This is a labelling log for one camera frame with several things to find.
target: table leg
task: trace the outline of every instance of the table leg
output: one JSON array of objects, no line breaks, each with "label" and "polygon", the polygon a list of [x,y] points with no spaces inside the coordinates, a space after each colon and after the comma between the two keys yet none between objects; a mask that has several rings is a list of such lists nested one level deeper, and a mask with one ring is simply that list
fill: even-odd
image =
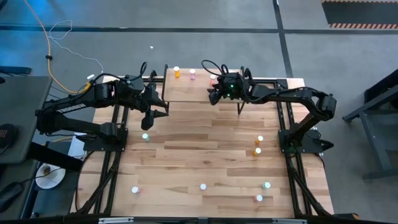
[{"label": "table leg", "polygon": [[240,106],[240,103],[238,103],[238,115],[241,114],[242,109],[243,109],[243,106],[244,106],[245,103],[246,103],[246,102],[244,101],[244,102],[242,103],[242,106]]},{"label": "table leg", "polygon": [[170,108],[170,102],[167,102],[167,108],[166,108],[166,113],[169,113],[169,108]]}]

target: concrete floor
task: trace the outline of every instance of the concrete floor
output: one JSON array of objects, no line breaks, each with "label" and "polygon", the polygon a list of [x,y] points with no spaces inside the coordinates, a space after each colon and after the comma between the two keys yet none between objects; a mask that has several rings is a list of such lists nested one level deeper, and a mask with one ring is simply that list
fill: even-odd
[{"label": "concrete floor", "polygon": [[[72,19],[76,26],[277,28],[272,0],[31,2],[47,25]],[[279,6],[285,29],[329,29],[318,0],[279,0]],[[9,1],[0,11],[0,22],[36,24],[22,1]],[[32,67],[32,75],[47,75],[43,33],[0,31],[0,39],[0,64]],[[362,181],[363,174],[378,168],[374,154],[361,123],[354,120],[347,125],[341,119],[363,102],[365,89],[397,68],[396,39],[396,35],[286,35],[293,76],[304,78],[307,86],[333,93],[338,101],[335,118],[318,125],[323,138],[335,143],[325,153],[335,213],[398,220],[398,177]],[[201,60],[210,59],[229,68],[244,65],[255,77],[286,77],[278,34],[71,32],[60,43],[97,58],[105,72],[117,75],[137,73],[145,60],[149,70],[161,74],[165,63],[198,68]],[[97,63],[53,43],[52,55],[54,75],[72,90],[79,89],[88,75],[101,71]],[[50,93],[65,96],[54,89]],[[91,121],[93,114],[93,109],[85,109],[69,116]],[[46,139],[34,138],[36,142]]]}]

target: black desk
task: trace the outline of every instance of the black desk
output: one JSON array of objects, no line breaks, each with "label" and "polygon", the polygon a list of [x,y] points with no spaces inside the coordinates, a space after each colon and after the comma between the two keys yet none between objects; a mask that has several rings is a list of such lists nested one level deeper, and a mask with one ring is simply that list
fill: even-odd
[{"label": "black desk", "polygon": [[[0,84],[0,124],[16,125],[19,134],[14,145],[0,155],[0,164],[8,164],[2,167],[0,190],[11,182],[33,178],[39,161],[66,169],[71,168],[68,163],[74,163],[76,165],[73,167],[74,171],[79,171],[80,160],[32,143],[37,120],[35,110],[42,108],[50,90],[51,78],[4,77],[4,79],[6,82]],[[23,184],[23,192],[5,212],[0,213],[0,220],[30,217],[28,207],[32,204],[30,196],[35,186],[32,181]]]},{"label": "black desk", "polygon": [[81,160],[32,142],[36,130],[35,111],[41,109],[51,87],[50,77],[5,77],[0,84],[0,124],[18,127],[13,146],[0,155],[0,164],[20,163],[28,159],[80,171]]},{"label": "black desk", "polygon": [[51,87],[50,77],[4,77],[0,84],[0,124],[19,129],[18,140],[0,155],[0,164],[20,163],[26,159],[36,130],[35,110],[43,106]]}]

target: cable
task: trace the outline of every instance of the cable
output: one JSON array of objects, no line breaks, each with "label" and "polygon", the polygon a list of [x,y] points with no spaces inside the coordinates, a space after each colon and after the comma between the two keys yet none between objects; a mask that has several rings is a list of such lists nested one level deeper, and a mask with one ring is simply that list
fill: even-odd
[{"label": "cable", "polygon": [[323,168],[325,168],[325,161],[322,159],[322,157],[318,153],[314,153],[314,155],[319,157],[319,159],[322,161]]},{"label": "cable", "polygon": [[68,139],[73,139],[73,137],[61,138],[61,139],[57,139],[57,140],[54,140],[54,141],[51,141],[51,142],[60,142],[60,141],[68,140]]},{"label": "cable", "polygon": [[54,137],[54,136],[77,136],[77,134],[45,134],[48,137]]},{"label": "cable", "polygon": [[56,99],[58,99],[58,100],[61,100],[61,98],[59,98],[59,97],[57,97],[57,96],[54,96],[53,94],[50,94],[50,93],[49,93],[49,96],[52,96],[52,97],[54,97],[54,98],[56,98]]},{"label": "cable", "polygon": [[81,86],[77,92],[79,92],[84,86],[86,86],[86,85]]},{"label": "cable", "polygon": [[46,59],[47,59],[47,70],[49,71],[49,75],[50,75],[51,78],[52,78],[58,85],[60,85],[60,87],[62,87],[65,91],[67,91],[67,92],[69,92],[69,93],[79,93],[79,92],[77,92],[77,91],[71,91],[71,90],[69,90],[68,88],[66,88],[65,86],[63,86],[63,85],[53,76],[53,74],[52,74],[52,72],[51,72],[51,66],[50,66],[50,61],[51,61],[51,59],[52,59],[52,56],[51,56],[51,45],[50,45],[49,36],[47,35],[47,32],[45,31],[45,28],[44,28],[44,26],[43,26],[42,21],[41,21],[40,18],[37,16],[37,14],[36,14],[36,12],[33,10],[32,6],[30,6],[30,4],[29,4],[26,0],[24,0],[24,2],[25,2],[25,4],[26,4],[26,6],[29,8],[29,10],[31,11],[31,13],[33,14],[33,16],[36,18],[37,22],[40,24],[40,26],[41,26],[41,28],[42,28],[42,30],[43,30],[43,32],[44,32],[45,38],[46,38],[46,40],[47,40],[48,52],[47,52],[47,55],[46,55]]},{"label": "cable", "polygon": [[130,82],[142,77],[142,75],[144,74],[145,70],[147,70],[147,64],[148,64],[147,62],[142,63],[141,68],[139,70],[139,76],[131,79]]},{"label": "cable", "polygon": [[[208,70],[208,69],[206,68],[206,66],[205,66],[205,64],[204,64],[203,62],[208,62],[208,63],[213,64],[216,68],[218,68],[218,70],[221,72],[221,74],[217,74],[217,73],[211,72],[210,70]],[[221,65],[221,68],[220,68],[216,63],[212,62],[211,60],[202,60],[202,61],[201,61],[201,66],[202,66],[208,73],[213,74],[213,75],[225,76],[227,73],[229,73],[228,67],[227,67],[225,64],[222,64],[222,65]]]},{"label": "cable", "polygon": [[13,74],[13,75],[19,75],[19,76],[23,76],[23,77],[28,77],[27,75],[19,74],[19,73],[9,73],[9,72],[3,72],[3,73],[4,73],[4,74],[7,74],[7,75]]},{"label": "cable", "polygon": [[58,89],[58,88],[55,88],[54,86],[51,86],[51,88],[54,88],[55,90],[58,90],[58,91],[60,91],[61,93],[64,93],[64,94],[68,94],[69,95],[69,93],[67,93],[67,92],[65,92],[65,91],[62,91],[62,90],[60,90],[60,89]]},{"label": "cable", "polygon": [[[51,30],[54,29],[54,27],[56,27],[58,24],[63,23],[63,22],[70,22],[70,29],[69,29],[69,30],[63,35],[63,37],[61,37],[61,38],[55,38],[55,37],[53,37],[52,34],[51,34]],[[82,55],[79,54],[79,53],[76,53],[76,52],[71,51],[71,50],[70,50],[69,48],[67,48],[67,47],[62,47],[62,46],[56,41],[56,40],[63,40],[63,39],[68,35],[68,33],[72,30],[72,24],[73,24],[73,21],[70,20],[70,19],[65,20],[65,21],[57,22],[57,23],[49,30],[49,38],[52,39],[52,41],[54,41],[60,48],[69,51],[71,54],[79,55],[81,58],[86,59],[86,60],[94,60],[94,61],[96,61],[96,62],[98,63],[98,65],[100,65],[100,67],[101,67],[101,73],[104,73],[104,67],[102,66],[102,64],[101,64],[97,59],[95,59],[95,58],[84,57],[84,56],[82,56]]]},{"label": "cable", "polygon": [[48,175],[50,175],[52,172],[57,171],[57,170],[60,170],[60,169],[63,169],[63,168],[58,168],[58,169],[52,170],[51,172],[49,172],[48,174],[45,174],[45,175],[41,175],[41,176],[38,176],[38,177],[33,177],[33,178],[29,178],[29,179],[23,180],[23,181],[20,182],[20,184],[23,184],[24,182],[27,182],[27,181],[30,181],[30,180],[34,180],[34,179],[36,179],[36,178],[41,178],[41,177],[48,176]]},{"label": "cable", "polygon": [[295,146],[292,145],[292,148],[294,148],[294,150],[296,150],[296,152],[293,154],[293,156],[286,155],[286,157],[288,157],[289,159],[296,157],[297,154],[299,153],[299,151],[297,150],[297,148]]},{"label": "cable", "polygon": [[76,191],[75,191],[75,209],[76,209],[76,212],[79,210],[79,208],[78,208],[78,206],[77,206],[77,204],[78,204],[77,201],[78,201],[78,191],[79,191],[80,173],[81,173],[81,171],[83,170],[83,166],[85,165],[85,162],[86,162],[87,159],[92,155],[93,152],[94,152],[94,151],[90,151],[90,152],[86,155],[86,157],[84,158],[83,163],[82,163],[82,165],[81,165],[80,172],[79,172],[79,176],[78,176],[78,178],[77,178],[77,185],[76,185]]},{"label": "cable", "polygon": [[4,152],[6,152],[8,149],[8,145],[6,147],[4,147],[3,149],[1,149],[0,151],[0,155],[3,154]]}]

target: black metal frame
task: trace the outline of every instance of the black metal frame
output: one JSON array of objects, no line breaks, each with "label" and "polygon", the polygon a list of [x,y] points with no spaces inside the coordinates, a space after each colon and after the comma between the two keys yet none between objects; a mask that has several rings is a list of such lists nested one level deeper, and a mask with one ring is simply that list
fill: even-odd
[{"label": "black metal frame", "polygon": [[[165,73],[164,73],[165,75],[166,75],[167,68],[168,68],[168,66],[165,65]],[[155,81],[155,82],[160,82],[160,77],[156,77],[156,79],[155,79],[154,81]],[[165,76],[163,77],[162,82],[163,82],[162,99],[164,100]],[[274,85],[274,88],[280,88],[280,87],[287,88],[287,87],[288,87],[288,86],[287,86],[287,81],[286,81],[286,79],[269,79],[269,80],[268,80],[268,79],[261,79],[261,80],[256,80],[256,82],[257,82],[257,83],[261,83],[261,84],[273,84],[273,85]],[[289,111],[289,121],[290,121],[290,124],[293,124],[293,123],[294,123],[294,117],[293,117],[293,114],[292,114],[292,107],[291,107],[291,104],[290,104],[290,103],[287,103],[287,106],[288,106],[288,111]],[[281,102],[277,102],[277,110],[278,110],[278,114],[279,114],[279,124],[280,124],[280,128],[281,128],[281,129],[286,129],[286,127],[285,127],[285,121],[284,121],[284,113],[283,113],[282,103],[281,103]],[[119,108],[115,108],[115,109],[114,109],[114,114],[113,114],[112,122],[114,122],[114,121],[117,120],[118,111],[119,111]],[[126,121],[127,121],[127,116],[126,116],[126,117],[123,116],[122,126],[123,126],[123,125],[124,125],[124,126],[126,125]],[[121,154],[120,152],[117,152],[117,154],[116,154],[116,156],[117,156],[118,158],[115,157],[115,160],[118,159],[117,162],[119,162],[119,160],[120,160],[120,154]],[[288,154],[285,154],[285,157],[286,157],[286,163],[288,164],[289,161],[290,161],[290,158],[288,157]],[[100,183],[104,181],[104,176],[106,175],[105,171],[106,171],[107,168],[108,168],[109,158],[110,158],[110,156],[105,155],[104,162],[103,162],[104,167],[103,167],[103,170],[101,171],[101,180],[100,180]],[[303,169],[302,160],[301,160],[301,157],[300,157],[299,154],[298,154],[298,156],[296,157],[296,160],[297,160],[297,164],[298,164],[298,173],[299,173],[299,175],[301,176],[301,178],[303,178],[303,177],[304,177],[304,169]],[[116,186],[116,177],[117,177],[117,171],[116,171],[116,173],[113,175],[113,179],[111,180],[111,187],[110,187],[110,189],[109,189],[109,195],[108,195],[107,206],[106,206],[105,211],[104,211],[105,214],[110,214],[110,212],[111,212],[111,205],[112,205],[112,203],[113,203],[114,190],[115,190],[115,186]],[[293,207],[294,207],[295,216],[296,216],[296,215],[301,215],[302,213],[301,213],[301,211],[300,211],[300,207],[299,207],[299,203],[298,203],[297,191],[296,191],[296,188],[295,188],[294,178],[293,178],[293,176],[292,176],[292,173],[289,172],[289,171],[288,171],[288,177],[289,177],[290,193],[291,193],[291,196],[292,196],[292,202],[293,202]],[[304,200],[305,200],[306,214],[311,214],[311,209],[310,209],[309,201],[308,201],[308,199],[307,199],[307,197],[306,197],[305,195],[303,195],[303,196],[304,196]],[[101,198],[102,198],[102,197],[99,197],[99,198],[97,199],[97,201],[96,201],[95,212],[97,212],[97,213],[98,213],[99,210],[100,210],[100,206],[101,206],[101,201],[100,201],[100,199],[101,199]]]},{"label": "black metal frame", "polygon": [[370,143],[377,157],[379,167],[382,169],[382,171],[379,172],[372,172],[370,174],[363,175],[363,180],[370,180],[370,179],[391,177],[398,175],[398,169],[394,169],[393,166],[391,165],[386,149],[384,147],[381,147],[383,145],[382,140],[379,140],[379,138],[375,137],[374,131],[372,131],[372,129],[370,128],[368,121],[368,114],[391,113],[391,111],[389,110],[378,111],[377,108],[387,102],[396,100],[397,98],[398,98],[398,85],[374,97],[372,100],[368,101],[364,105],[360,106],[358,109],[354,110],[350,114],[347,114],[346,116],[343,117],[343,120],[346,123],[350,123],[355,118],[360,118],[368,142]]}]

